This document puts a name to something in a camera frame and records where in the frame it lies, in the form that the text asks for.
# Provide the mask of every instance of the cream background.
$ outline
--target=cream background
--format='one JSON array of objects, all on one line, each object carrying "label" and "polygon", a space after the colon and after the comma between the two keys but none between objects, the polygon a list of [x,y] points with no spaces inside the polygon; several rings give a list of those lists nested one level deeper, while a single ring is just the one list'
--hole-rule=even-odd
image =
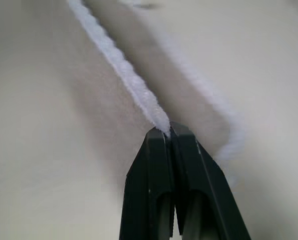
[{"label": "cream background", "polygon": [[[46,7],[39,3],[36,9]],[[252,239],[298,240],[298,9],[273,0],[158,3],[148,13],[243,117],[245,149],[230,168],[242,179],[235,198]],[[50,58],[55,48],[48,47],[46,34],[63,37],[71,29],[37,29],[41,16],[18,14],[19,8],[0,1],[0,240],[117,239],[122,176],[151,126],[123,97],[136,116],[132,129],[144,125],[132,135],[115,127],[125,136],[119,141],[94,137],[108,136],[108,125],[116,126],[110,124],[115,116],[93,118],[102,108],[93,105],[92,89],[106,84],[97,88],[88,77],[82,88],[64,84],[74,69],[91,77],[103,71],[88,64],[96,61],[84,50],[90,43],[78,37],[81,45],[72,52],[68,42],[56,42],[64,58]],[[30,41],[8,36],[22,31]],[[80,31],[73,36],[83,36]],[[83,54],[75,56],[79,50]],[[64,65],[70,71],[62,75]],[[122,89],[119,81],[115,86]],[[119,104],[111,108],[130,123]],[[131,151],[117,155],[115,147]],[[119,167],[94,161],[104,156],[125,161]]]}]

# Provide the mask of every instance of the beige fabric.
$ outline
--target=beige fabric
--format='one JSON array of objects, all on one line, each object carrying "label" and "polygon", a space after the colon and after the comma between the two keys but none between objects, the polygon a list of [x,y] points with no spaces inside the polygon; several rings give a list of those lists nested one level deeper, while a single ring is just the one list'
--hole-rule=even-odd
[{"label": "beige fabric", "polygon": [[[171,119],[214,154],[228,123],[127,8],[98,4],[95,14]],[[21,35],[0,42],[0,240],[118,239],[125,175],[152,125],[65,1],[22,8]]]}]

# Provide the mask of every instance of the fuzzy white wire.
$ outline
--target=fuzzy white wire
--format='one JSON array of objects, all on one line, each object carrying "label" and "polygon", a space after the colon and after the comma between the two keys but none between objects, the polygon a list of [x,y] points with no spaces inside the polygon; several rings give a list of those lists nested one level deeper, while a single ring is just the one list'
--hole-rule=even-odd
[{"label": "fuzzy white wire", "polygon": [[170,136],[170,121],[159,106],[157,98],[148,89],[144,80],[135,73],[133,66],[125,59],[105,29],[84,6],[81,0],[67,0],[69,7],[96,47],[103,53],[107,61],[122,79],[131,93],[135,103],[142,109],[145,117],[159,130]]},{"label": "fuzzy white wire", "polygon": [[[185,55],[180,51],[180,47],[178,47],[174,39],[170,37],[156,19],[152,19],[146,10],[137,7],[130,7],[130,9],[133,10],[133,12],[139,16],[142,23],[148,27],[163,52],[169,57],[169,60],[172,61],[186,77],[188,84],[192,84],[229,123],[229,139],[214,156],[214,160],[222,168],[225,168],[227,162],[232,160],[244,145],[245,130],[240,121],[240,117],[233,111],[232,107],[227,104],[227,101],[223,99],[212,83],[201,76],[201,74],[189,64]],[[235,186],[238,181],[233,175],[227,176],[227,180],[231,187]]]}]

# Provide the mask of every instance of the black clip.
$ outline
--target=black clip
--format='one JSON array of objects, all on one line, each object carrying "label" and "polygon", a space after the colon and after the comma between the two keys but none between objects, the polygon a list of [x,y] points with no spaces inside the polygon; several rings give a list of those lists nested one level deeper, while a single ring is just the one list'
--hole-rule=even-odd
[{"label": "black clip", "polygon": [[150,130],[127,175],[120,240],[250,240],[226,178],[185,126]]}]

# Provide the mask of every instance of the clamp jaw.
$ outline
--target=clamp jaw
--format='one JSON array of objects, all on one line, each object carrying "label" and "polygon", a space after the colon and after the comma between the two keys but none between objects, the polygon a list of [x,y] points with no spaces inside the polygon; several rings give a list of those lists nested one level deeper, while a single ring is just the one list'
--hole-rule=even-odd
[{"label": "clamp jaw", "polygon": [[251,240],[226,178],[185,126],[150,130],[127,174],[119,240]]}]

